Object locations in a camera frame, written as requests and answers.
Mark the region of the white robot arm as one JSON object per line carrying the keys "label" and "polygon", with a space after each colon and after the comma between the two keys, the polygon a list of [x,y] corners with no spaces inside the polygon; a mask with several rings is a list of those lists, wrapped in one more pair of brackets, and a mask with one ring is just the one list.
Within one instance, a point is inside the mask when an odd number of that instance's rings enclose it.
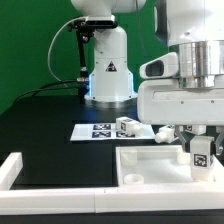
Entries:
{"label": "white robot arm", "polygon": [[71,0],[81,28],[94,35],[94,70],[84,99],[100,106],[137,100],[144,124],[173,125],[185,151],[215,154],[224,140],[224,3],[157,0],[155,35],[168,53],[140,67],[133,89],[126,32],[117,13],[141,9],[146,0]]}

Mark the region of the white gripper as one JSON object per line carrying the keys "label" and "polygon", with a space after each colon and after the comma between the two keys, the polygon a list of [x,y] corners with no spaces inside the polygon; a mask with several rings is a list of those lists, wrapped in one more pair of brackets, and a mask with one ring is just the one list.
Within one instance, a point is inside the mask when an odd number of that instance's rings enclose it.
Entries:
{"label": "white gripper", "polygon": [[224,79],[208,89],[180,89],[175,79],[144,81],[138,90],[137,113],[144,124],[173,124],[184,152],[190,152],[190,135],[179,125],[215,128],[215,154],[224,145]]}

